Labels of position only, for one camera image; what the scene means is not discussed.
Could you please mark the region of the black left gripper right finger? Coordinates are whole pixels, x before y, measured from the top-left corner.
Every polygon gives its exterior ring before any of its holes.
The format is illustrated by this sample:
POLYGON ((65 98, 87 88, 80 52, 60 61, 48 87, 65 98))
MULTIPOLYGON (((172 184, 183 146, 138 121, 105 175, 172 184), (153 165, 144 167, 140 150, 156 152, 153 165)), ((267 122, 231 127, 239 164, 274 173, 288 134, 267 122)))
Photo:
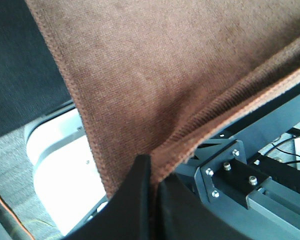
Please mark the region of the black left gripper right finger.
POLYGON ((203 204, 175 174, 158 185, 158 240, 260 240, 265 235, 256 214, 226 200, 203 204))

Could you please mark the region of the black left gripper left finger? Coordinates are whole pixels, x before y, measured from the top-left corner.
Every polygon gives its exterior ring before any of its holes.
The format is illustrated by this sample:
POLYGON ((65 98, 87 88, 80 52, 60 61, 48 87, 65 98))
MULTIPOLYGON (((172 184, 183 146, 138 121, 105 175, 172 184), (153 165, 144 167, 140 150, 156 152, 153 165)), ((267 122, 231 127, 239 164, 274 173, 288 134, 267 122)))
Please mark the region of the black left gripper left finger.
POLYGON ((65 240, 149 240, 151 156, 138 155, 107 205, 65 240))

